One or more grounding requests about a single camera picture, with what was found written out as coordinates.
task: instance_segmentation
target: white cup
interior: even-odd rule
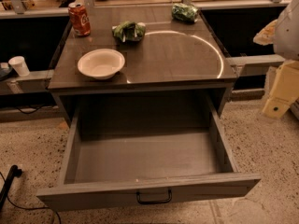
[[[8,63],[12,66],[12,68],[18,73],[20,77],[26,77],[29,75],[30,71],[27,67],[25,58],[22,56],[15,56],[11,58]]]

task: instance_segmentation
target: red soda can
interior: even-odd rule
[[[84,5],[70,3],[68,5],[68,14],[77,36],[86,36],[91,33],[91,25]]]

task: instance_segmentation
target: white bowl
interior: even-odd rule
[[[114,49],[96,49],[80,58],[78,70],[87,77],[108,79],[124,66],[124,57]]]

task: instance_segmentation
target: black metal stand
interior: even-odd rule
[[[4,202],[7,198],[10,186],[12,184],[13,178],[21,176],[22,170],[18,168],[17,165],[11,166],[9,173],[7,175],[7,179],[5,180],[5,183],[2,187],[1,193],[0,193],[0,211],[2,210],[2,207],[4,205]]]

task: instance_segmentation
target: floor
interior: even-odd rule
[[[221,116],[240,171],[262,177],[246,197],[61,212],[61,223],[299,223],[299,121],[288,112],[270,123],[260,119],[260,107],[261,100],[230,102]],[[8,194],[12,202],[26,208],[43,206],[36,191],[55,186],[67,135],[56,106],[32,114],[0,109],[0,172],[6,177],[13,164],[23,170]],[[57,224],[59,218],[49,209],[21,210],[6,200],[0,223]]]

